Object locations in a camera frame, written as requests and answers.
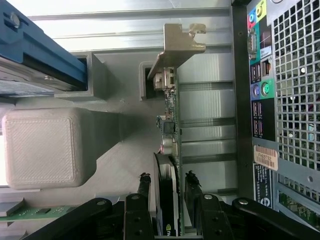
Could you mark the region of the hard disk in blue caddy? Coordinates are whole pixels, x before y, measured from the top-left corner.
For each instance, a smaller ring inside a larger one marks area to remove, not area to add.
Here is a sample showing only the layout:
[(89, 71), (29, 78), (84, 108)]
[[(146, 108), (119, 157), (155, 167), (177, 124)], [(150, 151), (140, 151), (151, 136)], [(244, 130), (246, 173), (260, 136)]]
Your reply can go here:
[(57, 44), (7, 0), (0, 0), (0, 98), (87, 89), (87, 63)]

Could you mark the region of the green RAM stick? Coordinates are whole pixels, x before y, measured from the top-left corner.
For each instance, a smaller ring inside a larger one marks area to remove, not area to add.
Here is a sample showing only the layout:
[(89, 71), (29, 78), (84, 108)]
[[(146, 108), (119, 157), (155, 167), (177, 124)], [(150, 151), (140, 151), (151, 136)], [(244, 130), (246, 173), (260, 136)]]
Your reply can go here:
[(22, 205), (15, 209), (8, 216), (1, 216), (0, 223), (17, 222), (27, 220), (45, 220), (57, 219), (63, 215), (71, 212), (77, 205), (63, 205), (63, 206), (47, 206), (47, 207), (32, 207)]

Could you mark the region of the grey printed parts rack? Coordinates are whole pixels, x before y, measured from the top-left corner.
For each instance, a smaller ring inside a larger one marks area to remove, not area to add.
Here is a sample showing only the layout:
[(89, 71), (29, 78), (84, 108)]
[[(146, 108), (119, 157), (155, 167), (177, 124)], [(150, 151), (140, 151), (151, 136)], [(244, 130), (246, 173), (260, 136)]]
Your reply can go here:
[(155, 177), (160, 98), (143, 97), (154, 51), (93, 54), (88, 89), (0, 104), (0, 205), (79, 206), (138, 190)]

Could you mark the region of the open grey PC case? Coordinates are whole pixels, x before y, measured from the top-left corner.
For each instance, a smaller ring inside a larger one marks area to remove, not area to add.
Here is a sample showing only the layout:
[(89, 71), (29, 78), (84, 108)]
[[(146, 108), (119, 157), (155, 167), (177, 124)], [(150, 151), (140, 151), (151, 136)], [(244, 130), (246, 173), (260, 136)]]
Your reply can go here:
[(320, 232), (320, 0), (231, 0), (241, 196)]

